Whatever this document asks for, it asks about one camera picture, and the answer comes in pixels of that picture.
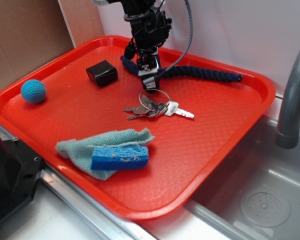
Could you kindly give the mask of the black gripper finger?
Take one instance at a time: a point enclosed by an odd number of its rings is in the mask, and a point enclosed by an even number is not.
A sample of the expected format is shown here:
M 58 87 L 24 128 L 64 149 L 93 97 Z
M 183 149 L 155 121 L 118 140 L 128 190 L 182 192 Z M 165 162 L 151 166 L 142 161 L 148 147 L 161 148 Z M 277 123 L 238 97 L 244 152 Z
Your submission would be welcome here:
M 157 52 L 145 56 L 139 56 L 136 60 L 138 76 L 141 79 L 142 87 L 149 93 L 159 90 L 160 81 L 155 79 L 161 68 L 160 58 Z

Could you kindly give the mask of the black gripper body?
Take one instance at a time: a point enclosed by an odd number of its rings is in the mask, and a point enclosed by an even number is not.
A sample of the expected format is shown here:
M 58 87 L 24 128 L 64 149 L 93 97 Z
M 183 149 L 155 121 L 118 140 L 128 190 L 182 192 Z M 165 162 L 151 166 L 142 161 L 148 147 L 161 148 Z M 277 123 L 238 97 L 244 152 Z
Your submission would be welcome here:
M 145 13 L 124 15 L 130 23 L 132 38 L 124 50 L 125 56 L 147 56 L 157 52 L 169 37 L 172 19 L 165 11 L 151 6 Z

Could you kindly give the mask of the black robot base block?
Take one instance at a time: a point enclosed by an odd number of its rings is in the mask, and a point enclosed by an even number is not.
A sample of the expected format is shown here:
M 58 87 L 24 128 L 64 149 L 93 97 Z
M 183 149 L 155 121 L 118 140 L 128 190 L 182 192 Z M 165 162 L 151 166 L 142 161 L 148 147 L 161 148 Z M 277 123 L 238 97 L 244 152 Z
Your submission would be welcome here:
M 43 164 L 22 140 L 0 137 L 0 224 L 33 200 Z

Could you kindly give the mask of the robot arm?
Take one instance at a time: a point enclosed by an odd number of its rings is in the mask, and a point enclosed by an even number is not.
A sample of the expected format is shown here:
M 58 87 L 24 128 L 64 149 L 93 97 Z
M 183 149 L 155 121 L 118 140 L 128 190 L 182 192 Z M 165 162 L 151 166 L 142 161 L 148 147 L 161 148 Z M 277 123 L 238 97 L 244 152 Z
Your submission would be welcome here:
M 172 20 L 166 17 L 154 0 L 120 0 L 124 20 L 130 24 L 131 40 L 121 60 L 124 64 L 136 58 L 135 69 L 144 90 L 154 93 L 160 88 L 159 48 L 169 37 Z

